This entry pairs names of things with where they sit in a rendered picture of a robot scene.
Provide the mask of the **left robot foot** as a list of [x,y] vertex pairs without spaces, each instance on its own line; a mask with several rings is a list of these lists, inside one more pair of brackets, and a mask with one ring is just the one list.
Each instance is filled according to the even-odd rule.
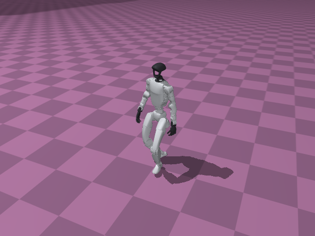
[[156,164],[156,166],[154,167],[152,173],[153,173],[153,174],[159,173],[161,167],[162,167],[162,162],[161,162],[160,166],[159,166],[159,164]]

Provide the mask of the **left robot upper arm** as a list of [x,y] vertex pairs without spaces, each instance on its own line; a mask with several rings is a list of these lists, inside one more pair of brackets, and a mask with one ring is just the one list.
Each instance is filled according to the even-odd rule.
[[171,109],[171,105],[172,105],[172,104],[175,104],[175,105],[176,105],[175,97],[174,97],[174,92],[173,92],[174,89],[173,89],[173,87],[172,87],[171,85],[169,85],[169,84],[165,84],[165,85],[163,86],[163,88],[164,88],[164,92],[167,94],[168,99],[169,99],[169,101],[170,101],[170,103],[168,104],[168,108]]

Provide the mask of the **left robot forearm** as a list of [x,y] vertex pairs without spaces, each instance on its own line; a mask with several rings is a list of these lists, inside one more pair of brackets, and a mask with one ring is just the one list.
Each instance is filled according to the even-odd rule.
[[170,113],[171,113],[171,121],[173,122],[173,125],[175,125],[177,122],[176,122],[176,112],[177,112],[177,108],[176,108],[176,105],[175,104],[172,104],[171,105],[171,110],[170,110]]

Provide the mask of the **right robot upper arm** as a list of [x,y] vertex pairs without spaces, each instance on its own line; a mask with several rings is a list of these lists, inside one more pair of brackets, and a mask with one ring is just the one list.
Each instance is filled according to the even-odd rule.
[[153,77],[151,78],[148,78],[146,80],[146,91],[144,92],[144,96],[149,98],[151,95],[150,95],[150,80],[152,79]]

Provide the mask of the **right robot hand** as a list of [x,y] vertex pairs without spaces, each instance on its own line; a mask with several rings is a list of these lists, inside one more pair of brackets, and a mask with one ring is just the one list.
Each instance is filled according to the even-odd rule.
[[140,114],[141,114],[141,112],[142,112],[142,111],[141,111],[141,107],[139,107],[139,108],[138,108],[137,115],[136,115],[136,122],[137,122],[137,123],[140,123],[140,121],[141,121],[141,120],[140,120]]

